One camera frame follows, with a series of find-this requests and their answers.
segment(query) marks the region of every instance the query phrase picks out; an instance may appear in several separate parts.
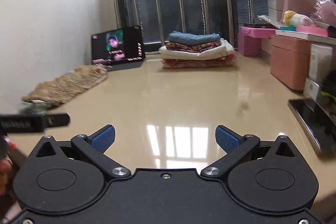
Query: glossy beige tile floor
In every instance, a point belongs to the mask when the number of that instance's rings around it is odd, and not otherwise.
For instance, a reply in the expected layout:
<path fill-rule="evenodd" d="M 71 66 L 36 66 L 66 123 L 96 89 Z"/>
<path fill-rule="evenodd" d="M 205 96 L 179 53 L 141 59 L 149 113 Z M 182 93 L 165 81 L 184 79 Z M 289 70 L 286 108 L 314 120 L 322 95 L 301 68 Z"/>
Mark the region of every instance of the glossy beige tile floor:
<path fill-rule="evenodd" d="M 56 140 L 90 135 L 106 124 L 116 128 L 106 155 L 135 168 L 202 168 L 225 153 L 215 141 L 223 124 L 262 140 L 288 135 L 315 172 L 318 199 L 336 191 L 336 160 L 318 159 L 287 106 L 298 98 L 269 73 L 260 59 L 238 55 L 235 67 L 162 69 L 159 55 L 141 68 L 111 72 L 109 78 L 56 112 L 68 112 L 68 128 L 48 130 Z M 11 136 L 29 153 L 41 135 Z"/>

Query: blue towel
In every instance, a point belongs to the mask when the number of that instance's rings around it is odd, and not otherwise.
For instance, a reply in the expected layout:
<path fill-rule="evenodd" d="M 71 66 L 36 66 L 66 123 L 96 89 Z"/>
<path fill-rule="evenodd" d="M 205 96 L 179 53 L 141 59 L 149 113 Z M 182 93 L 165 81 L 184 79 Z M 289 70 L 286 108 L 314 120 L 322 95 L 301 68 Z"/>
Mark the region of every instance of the blue towel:
<path fill-rule="evenodd" d="M 206 44 L 209 42 L 220 41 L 221 37 L 219 34 L 201 34 L 195 35 L 191 33 L 181 33 L 173 31 L 168 36 L 169 42 L 176 42 L 186 46 L 197 46 L 201 44 Z"/>

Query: plush toy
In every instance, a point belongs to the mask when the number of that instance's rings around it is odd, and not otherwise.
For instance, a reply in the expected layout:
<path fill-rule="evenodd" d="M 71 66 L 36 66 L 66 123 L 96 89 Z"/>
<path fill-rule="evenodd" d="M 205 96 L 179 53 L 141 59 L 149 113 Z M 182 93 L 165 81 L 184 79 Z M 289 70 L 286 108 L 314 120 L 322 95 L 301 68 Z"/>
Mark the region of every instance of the plush toy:
<path fill-rule="evenodd" d="M 285 12 L 283 23 L 287 27 L 298 27 L 301 25 L 310 26 L 314 24 L 314 22 L 308 16 L 300 15 L 293 11 Z"/>

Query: pink storage box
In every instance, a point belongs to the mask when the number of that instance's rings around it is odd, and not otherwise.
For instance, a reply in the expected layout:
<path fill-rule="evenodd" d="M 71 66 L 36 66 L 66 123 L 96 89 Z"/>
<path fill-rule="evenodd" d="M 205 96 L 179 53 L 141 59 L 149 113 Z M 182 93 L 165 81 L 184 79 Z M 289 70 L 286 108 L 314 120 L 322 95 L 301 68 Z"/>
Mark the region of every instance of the pink storage box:
<path fill-rule="evenodd" d="M 271 38 L 275 34 L 275 29 L 264 29 L 264 28 L 249 28 L 242 27 L 241 34 L 248 35 L 253 38 Z"/>
<path fill-rule="evenodd" d="M 292 90 L 302 91 L 309 74 L 310 41 L 272 36 L 271 74 Z"/>
<path fill-rule="evenodd" d="M 261 38 L 238 34 L 238 52 L 243 56 L 257 56 L 261 49 Z"/>

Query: folded blanket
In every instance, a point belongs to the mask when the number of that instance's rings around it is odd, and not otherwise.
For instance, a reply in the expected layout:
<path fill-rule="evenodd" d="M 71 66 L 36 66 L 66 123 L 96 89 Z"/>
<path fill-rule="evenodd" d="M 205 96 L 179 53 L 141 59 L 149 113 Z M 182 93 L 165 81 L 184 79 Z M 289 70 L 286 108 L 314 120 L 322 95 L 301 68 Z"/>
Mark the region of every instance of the folded blanket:
<path fill-rule="evenodd" d="M 232 45 L 230 45 L 226 40 L 221 38 L 219 47 L 215 47 L 204 52 L 181 52 L 181 51 L 170 51 L 166 46 L 159 48 L 162 59 L 183 59 L 183 60 L 211 60 L 216 58 L 225 57 L 231 53 L 234 53 Z"/>
<path fill-rule="evenodd" d="M 206 44 L 201 44 L 201 45 L 197 45 L 197 46 L 186 46 L 186 45 L 182 45 L 179 43 L 175 43 L 175 42 L 168 42 L 166 43 L 166 48 L 168 50 L 171 51 L 180 51 L 180 52 L 204 52 L 206 50 L 209 50 L 211 48 L 215 48 L 219 46 L 219 42 L 215 41 L 215 42 L 209 42 Z"/>
<path fill-rule="evenodd" d="M 200 67 L 223 67 L 233 66 L 235 54 L 230 54 L 226 57 L 212 60 L 178 60 L 178 59 L 163 59 L 163 68 L 200 68 Z"/>
<path fill-rule="evenodd" d="M 191 33 L 181 33 L 176 31 L 173 31 L 168 36 L 169 42 L 176 42 L 186 46 L 197 46 L 213 41 L 220 41 L 220 39 L 221 37 L 219 34 L 195 35 Z"/>

